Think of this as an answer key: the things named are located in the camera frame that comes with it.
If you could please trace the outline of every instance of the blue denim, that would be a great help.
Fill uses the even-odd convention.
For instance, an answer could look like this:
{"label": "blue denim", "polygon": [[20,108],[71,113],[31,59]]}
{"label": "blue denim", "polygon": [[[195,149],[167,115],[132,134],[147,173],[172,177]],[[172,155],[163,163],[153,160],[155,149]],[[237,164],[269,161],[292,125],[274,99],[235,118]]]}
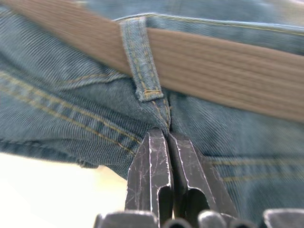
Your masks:
{"label": "blue denim", "polygon": [[[102,4],[111,2],[117,1],[91,0],[89,6],[105,10]],[[176,14],[208,17],[196,2],[198,14],[187,2]],[[126,14],[172,12],[133,3]],[[122,9],[109,15],[127,16]],[[165,135],[187,135],[209,157],[242,218],[258,222],[267,208],[304,207],[304,125],[161,88],[146,34],[146,27],[184,31],[304,55],[304,28],[270,24],[278,23],[272,11],[260,17],[248,11],[256,19],[250,23],[242,11],[211,19],[157,13],[118,19],[130,77],[0,6],[0,151],[106,165],[126,178],[143,136],[158,127]]]}

